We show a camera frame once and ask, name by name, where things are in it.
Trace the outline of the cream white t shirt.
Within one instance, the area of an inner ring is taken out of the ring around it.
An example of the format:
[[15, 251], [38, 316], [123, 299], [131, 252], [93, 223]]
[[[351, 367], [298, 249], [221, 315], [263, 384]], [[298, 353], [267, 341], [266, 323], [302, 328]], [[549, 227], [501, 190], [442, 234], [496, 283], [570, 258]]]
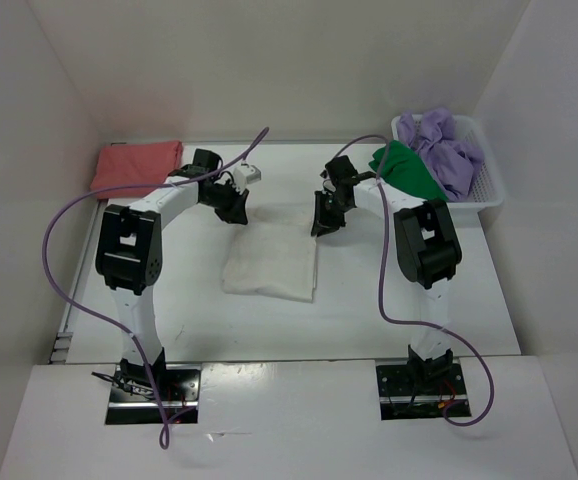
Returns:
[[311, 303], [317, 284], [313, 215], [305, 204], [269, 204], [248, 211], [222, 272], [227, 294]]

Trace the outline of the red t shirt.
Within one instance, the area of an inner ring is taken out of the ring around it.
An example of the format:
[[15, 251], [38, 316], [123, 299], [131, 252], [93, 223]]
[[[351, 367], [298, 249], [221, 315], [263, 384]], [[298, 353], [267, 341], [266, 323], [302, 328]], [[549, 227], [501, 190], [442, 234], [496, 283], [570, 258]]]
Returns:
[[161, 184], [181, 166], [183, 144], [178, 140], [146, 144], [113, 144], [98, 155], [90, 190], [100, 200], [142, 198], [153, 191], [146, 184]]

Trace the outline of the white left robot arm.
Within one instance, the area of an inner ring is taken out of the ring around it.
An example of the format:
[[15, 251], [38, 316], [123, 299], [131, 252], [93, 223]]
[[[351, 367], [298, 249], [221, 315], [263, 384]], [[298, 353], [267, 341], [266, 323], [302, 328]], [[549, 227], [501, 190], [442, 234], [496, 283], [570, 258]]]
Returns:
[[221, 157], [198, 149], [193, 162], [169, 173], [164, 186], [127, 205], [111, 205], [103, 214], [95, 267], [111, 290], [123, 351], [117, 384], [145, 399], [161, 397], [168, 387], [165, 349], [158, 336], [154, 285], [163, 270], [164, 228], [186, 210], [205, 205], [227, 223], [248, 223], [248, 186], [260, 170], [244, 161], [221, 169]]

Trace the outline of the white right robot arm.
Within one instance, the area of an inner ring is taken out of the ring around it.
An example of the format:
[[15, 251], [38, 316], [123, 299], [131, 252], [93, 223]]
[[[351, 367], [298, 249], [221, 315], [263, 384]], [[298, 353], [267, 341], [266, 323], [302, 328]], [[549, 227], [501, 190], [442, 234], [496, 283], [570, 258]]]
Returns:
[[378, 180], [371, 171], [360, 173], [347, 156], [330, 160], [321, 176], [324, 182], [315, 193], [313, 237], [345, 227], [345, 214], [352, 209], [372, 212], [389, 222], [383, 252], [395, 246], [402, 275], [420, 291], [420, 319], [401, 322], [416, 327], [408, 345], [407, 380], [415, 391], [431, 392], [448, 375], [453, 363], [445, 330], [448, 290], [462, 261], [447, 203], [407, 194]]

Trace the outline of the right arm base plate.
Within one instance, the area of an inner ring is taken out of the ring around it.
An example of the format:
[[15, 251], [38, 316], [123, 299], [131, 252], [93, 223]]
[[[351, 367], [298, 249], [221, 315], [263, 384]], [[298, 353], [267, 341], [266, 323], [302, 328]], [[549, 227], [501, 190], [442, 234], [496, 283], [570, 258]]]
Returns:
[[444, 379], [426, 386], [414, 385], [405, 361], [377, 363], [375, 371], [382, 421], [442, 418], [445, 407], [450, 418], [471, 416], [458, 362]]

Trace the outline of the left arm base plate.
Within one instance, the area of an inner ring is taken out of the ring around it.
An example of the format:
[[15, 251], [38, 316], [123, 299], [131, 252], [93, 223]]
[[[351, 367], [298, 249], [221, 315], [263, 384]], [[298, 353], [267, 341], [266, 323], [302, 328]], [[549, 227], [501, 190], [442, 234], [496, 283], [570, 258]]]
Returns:
[[[201, 383], [200, 364], [168, 364], [159, 391], [166, 417], [173, 424], [196, 424]], [[151, 386], [146, 383], [122, 381], [120, 366], [113, 374], [92, 372], [91, 375], [110, 387], [106, 425], [161, 424], [161, 417]]]

